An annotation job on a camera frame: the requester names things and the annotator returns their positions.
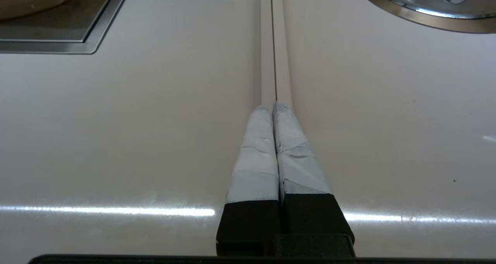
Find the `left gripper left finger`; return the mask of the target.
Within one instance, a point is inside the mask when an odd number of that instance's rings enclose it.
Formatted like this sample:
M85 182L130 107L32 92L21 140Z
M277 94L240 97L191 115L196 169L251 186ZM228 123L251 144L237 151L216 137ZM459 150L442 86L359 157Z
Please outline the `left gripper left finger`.
M226 192L216 234L218 256L268 256L280 234L279 174L271 115L257 107Z

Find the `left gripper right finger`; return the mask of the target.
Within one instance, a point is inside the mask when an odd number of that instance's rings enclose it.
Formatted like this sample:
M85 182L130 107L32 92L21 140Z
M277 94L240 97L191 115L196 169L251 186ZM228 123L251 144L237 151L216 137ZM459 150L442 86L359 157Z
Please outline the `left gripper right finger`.
M355 236L295 114L274 103L282 195L280 256L353 256Z

